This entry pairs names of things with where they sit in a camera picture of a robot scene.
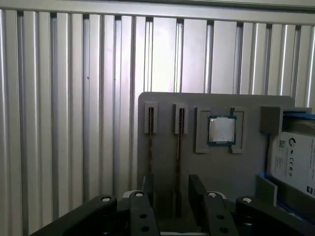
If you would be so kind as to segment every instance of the hard drive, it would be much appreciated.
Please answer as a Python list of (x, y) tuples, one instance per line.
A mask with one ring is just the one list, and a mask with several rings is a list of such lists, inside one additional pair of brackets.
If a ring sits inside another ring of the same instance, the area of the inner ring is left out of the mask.
[(270, 138), (267, 176), (281, 203), (315, 223), (315, 115), (284, 114), (282, 133)]

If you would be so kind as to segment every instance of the gray bracket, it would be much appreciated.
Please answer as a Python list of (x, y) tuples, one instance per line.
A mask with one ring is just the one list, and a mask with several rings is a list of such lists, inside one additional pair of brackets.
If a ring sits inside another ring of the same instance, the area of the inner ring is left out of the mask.
[(179, 134), (179, 110), (184, 110), (184, 134), (188, 131), (188, 107), (185, 103), (174, 103), (175, 106), (175, 134)]
[(271, 135), (279, 135), (282, 132), (284, 112), (305, 112), (312, 113), (311, 108), (305, 107), (260, 107), (260, 131)]
[(208, 116), (211, 114), (210, 109), (196, 107), (196, 137), (195, 137), (195, 152), (196, 153), (209, 153), (209, 146), (207, 144), (208, 132)]
[(158, 103), (144, 102), (144, 133), (149, 133), (149, 109), (153, 108), (153, 133), (158, 131)]
[(240, 154), (245, 151), (245, 143), (247, 138), (247, 116), (248, 111), (244, 107), (232, 107), (231, 115), (236, 116), (235, 123), (235, 145), (230, 146), (230, 152)]
[(256, 175), (255, 197), (257, 199), (275, 207), (277, 204), (277, 192), (278, 186), (261, 175)]

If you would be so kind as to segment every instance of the hard drive label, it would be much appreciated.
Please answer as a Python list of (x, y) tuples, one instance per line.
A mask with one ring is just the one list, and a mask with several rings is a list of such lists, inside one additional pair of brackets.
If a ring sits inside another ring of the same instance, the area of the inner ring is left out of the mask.
[(282, 132), (271, 148), (271, 175), (315, 198), (315, 138)]

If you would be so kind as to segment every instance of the corrugated metal wall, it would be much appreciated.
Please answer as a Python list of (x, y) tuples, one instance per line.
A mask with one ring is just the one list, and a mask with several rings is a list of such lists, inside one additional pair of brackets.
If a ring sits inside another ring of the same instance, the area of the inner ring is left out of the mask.
[(2, 235), (28, 235), (96, 195), (136, 187), (143, 91), (291, 95), (315, 107), (311, 16), (271, 24), (279, 13), (251, 23), (223, 21), (224, 8), (204, 19), (181, 10), (0, 10)]

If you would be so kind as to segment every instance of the metal panel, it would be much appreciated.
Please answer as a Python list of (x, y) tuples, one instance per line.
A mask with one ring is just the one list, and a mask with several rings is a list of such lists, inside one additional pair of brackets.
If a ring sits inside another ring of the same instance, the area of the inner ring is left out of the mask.
[(278, 95), (291, 95), (295, 26), (283, 26)]
[(22, 234), (22, 193), (21, 193), (21, 148), (20, 148), (20, 104), (17, 52), (17, 14), (5, 12), (6, 79), (8, 99), (8, 147), (10, 172), (10, 233)]
[(211, 93), (233, 93), (236, 22), (214, 23)]
[(73, 14), (71, 21), (71, 209), (83, 202), (83, 19)]
[(39, 13), (40, 176), (42, 226), (52, 221), (52, 103), (50, 15)]
[(309, 67), (306, 88), (306, 106), (315, 108), (315, 27), (312, 27), (310, 41)]
[(153, 21), (145, 22), (144, 91), (152, 91)]
[(119, 129), (119, 157), (117, 164), (119, 172), (115, 173), (115, 195), (122, 197), (130, 190), (130, 128), (131, 128), (131, 46), (132, 46), (132, 18), (122, 17), (121, 34), (121, 74), (120, 78), (120, 129)]
[(122, 21), (115, 19), (115, 75), (114, 75), (114, 195), (117, 195), (120, 171), (120, 106), (121, 106), (121, 51), (122, 51)]
[(5, 61), (4, 11), (0, 10), (0, 230), (10, 235), (10, 171), (8, 150), (8, 119)]
[(269, 68), (269, 87), (268, 95), (277, 95), (279, 91), (279, 73), (280, 73), (280, 50), (282, 38), (282, 25), (273, 25), (271, 34), (271, 52)]
[(138, 147), (138, 98), (139, 95), (146, 90), (145, 87), (145, 61), (147, 61), (147, 56), (145, 54), (147, 48), (151, 48), (146, 43), (146, 35), (150, 35), (152, 28), (150, 27), (152, 22), (146, 22), (145, 17), (136, 17), (135, 18), (135, 61), (134, 64), (134, 97), (133, 97), (133, 131), (132, 131), (132, 153), (131, 153), (131, 189), (137, 188), (137, 147)]
[(109, 15), (133, 15), (133, 16), (152, 16), (152, 17), (174, 17), (174, 18), (194, 18), (223, 20), (223, 21), (241, 21), (256, 23), (278, 23), (288, 25), (313, 25), (315, 15), (308, 13), (292, 14), (288, 11), (273, 10), (250, 10), (246, 8), (232, 7), (183, 7), (180, 5), (150, 3), (139, 4), (138, 2), (116, 2), (116, 1), (59, 1), (49, 0), (2, 0), (0, 8), (18, 8), (34, 11), (53, 11), (53, 12), (73, 12)]
[(174, 92), (182, 91), (182, 69), (183, 69), (183, 21), (176, 23), (176, 42), (175, 42), (175, 77)]
[(264, 94), (266, 24), (254, 24), (250, 94)]
[(243, 24), (240, 94), (249, 94), (250, 89), (252, 29), (252, 23)]
[(113, 194), (113, 137), (114, 137), (114, 38), (115, 17), (104, 16), (104, 71), (102, 101), (102, 169), (101, 193)]
[(311, 39), (310, 26), (302, 26), (301, 28), (301, 42), (300, 52), (298, 61), (298, 72), (297, 72), (297, 89), (296, 89), (296, 100), (295, 105), (297, 107), (307, 106), (306, 103), (306, 87), (308, 80), (308, 68), (310, 58), (310, 39)]
[(89, 199), (100, 194), (100, 16), (90, 16)]
[(69, 15), (57, 14), (58, 74), (58, 193), (59, 216), (70, 211), (70, 69), (69, 69)]
[(174, 92), (176, 19), (153, 19), (152, 91)]
[(182, 92), (203, 92), (207, 21), (184, 21)]
[(210, 93), (213, 52), (213, 24), (207, 24), (204, 93)]
[(41, 226), (41, 176), (39, 143), (39, 82), (38, 82), (38, 20), (37, 13), (24, 12), (25, 40), (25, 120), (26, 158), (28, 173), (29, 233)]

